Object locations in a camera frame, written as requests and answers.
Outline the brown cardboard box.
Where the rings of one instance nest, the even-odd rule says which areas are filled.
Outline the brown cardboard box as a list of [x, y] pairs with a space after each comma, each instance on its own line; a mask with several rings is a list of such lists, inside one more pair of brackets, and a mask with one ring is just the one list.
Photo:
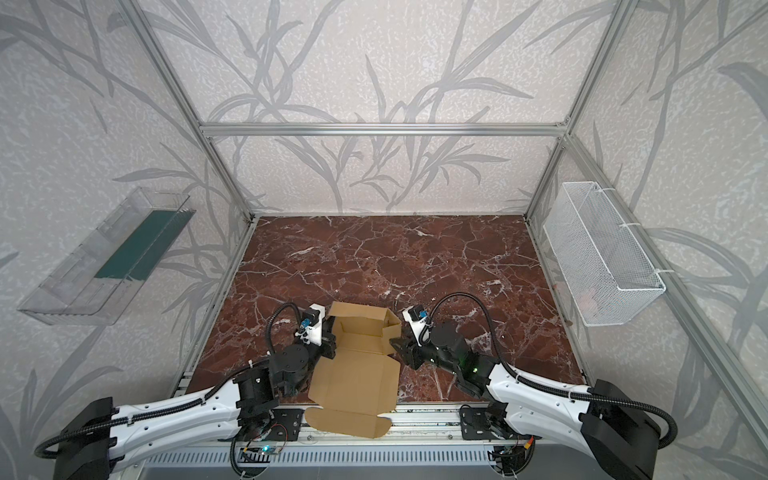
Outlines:
[[401, 336], [402, 322], [384, 307], [338, 301], [329, 316], [336, 353], [314, 368], [308, 397], [315, 405], [304, 419], [318, 431], [380, 438], [398, 398], [400, 363], [390, 341]]

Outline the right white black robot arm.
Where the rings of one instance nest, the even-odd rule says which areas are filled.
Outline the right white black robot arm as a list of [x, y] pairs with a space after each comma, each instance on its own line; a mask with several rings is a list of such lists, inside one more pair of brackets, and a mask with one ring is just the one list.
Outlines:
[[472, 351], [450, 327], [435, 327], [423, 341], [406, 333], [390, 344], [409, 368], [430, 363], [453, 374], [460, 390], [487, 401], [484, 408], [460, 407], [462, 436], [511, 442], [489, 454], [504, 474], [517, 473], [543, 439], [590, 456], [614, 479], [652, 478], [661, 429], [646, 412], [628, 407], [614, 385], [533, 376], [527, 386], [525, 376], [513, 376], [499, 359]]

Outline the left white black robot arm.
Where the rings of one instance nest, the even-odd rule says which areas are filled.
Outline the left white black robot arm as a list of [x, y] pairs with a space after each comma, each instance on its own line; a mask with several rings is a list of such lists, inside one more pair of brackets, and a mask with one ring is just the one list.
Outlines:
[[259, 438], [278, 427], [280, 398], [303, 389], [318, 360], [333, 357], [335, 349], [329, 328], [308, 327], [281, 352], [248, 363], [209, 389], [138, 406], [95, 400], [35, 454], [54, 460], [56, 479], [106, 479], [198, 442]]

